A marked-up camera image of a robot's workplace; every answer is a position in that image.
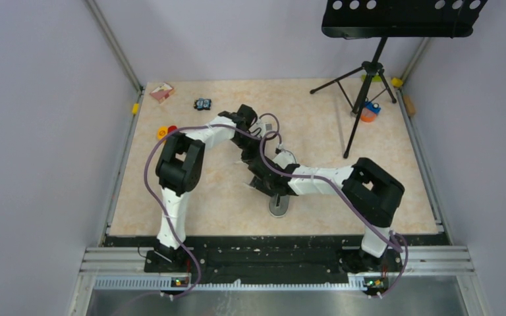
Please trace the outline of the grey canvas sneaker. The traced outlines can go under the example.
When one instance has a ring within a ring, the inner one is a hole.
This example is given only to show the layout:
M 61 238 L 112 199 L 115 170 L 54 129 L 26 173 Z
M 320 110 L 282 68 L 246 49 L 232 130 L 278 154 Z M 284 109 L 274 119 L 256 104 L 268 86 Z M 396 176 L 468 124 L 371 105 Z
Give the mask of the grey canvas sneaker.
M 274 195 L 269 200 L 269 213 L 276 218 L 284 217 L 289 208 L 290 196 Z

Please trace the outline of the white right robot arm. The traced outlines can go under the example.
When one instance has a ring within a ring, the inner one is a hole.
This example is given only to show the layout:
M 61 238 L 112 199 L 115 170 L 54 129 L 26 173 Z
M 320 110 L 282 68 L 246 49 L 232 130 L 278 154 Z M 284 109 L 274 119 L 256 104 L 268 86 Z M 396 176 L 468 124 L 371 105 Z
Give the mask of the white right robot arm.
M 247 163 L 248 170 L 269 196 L 339 196 L 364 223 L 360 263 L 368 271 L 386 264 L 386 249 L 393 247 L 389 231 L 405 187 L 369 158 L 351 166 L 314 168 L 295 163 L 293 156 L 280 152 L 274 159 L 258 156 Z

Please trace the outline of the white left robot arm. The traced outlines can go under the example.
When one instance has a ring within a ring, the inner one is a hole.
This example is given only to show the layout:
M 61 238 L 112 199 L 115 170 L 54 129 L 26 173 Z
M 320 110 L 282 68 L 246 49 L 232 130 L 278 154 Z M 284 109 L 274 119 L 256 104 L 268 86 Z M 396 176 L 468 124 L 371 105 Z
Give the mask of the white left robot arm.
M 185 218 L 190 193 L 198 185 L 207 151 L 222 142 L 231 141 L 250 162 L 259 150 L 260 138 L 273 126 L 264 122 L 247 105 L 236 112 L 223 111 L 201 126 L 188 126 L 169 132 L 161 140 L 163 148 L 155 167 L 159 178 L 163 211 L 155 252 L 160 264 L 169 272 L 182 269 L 185 262 Z

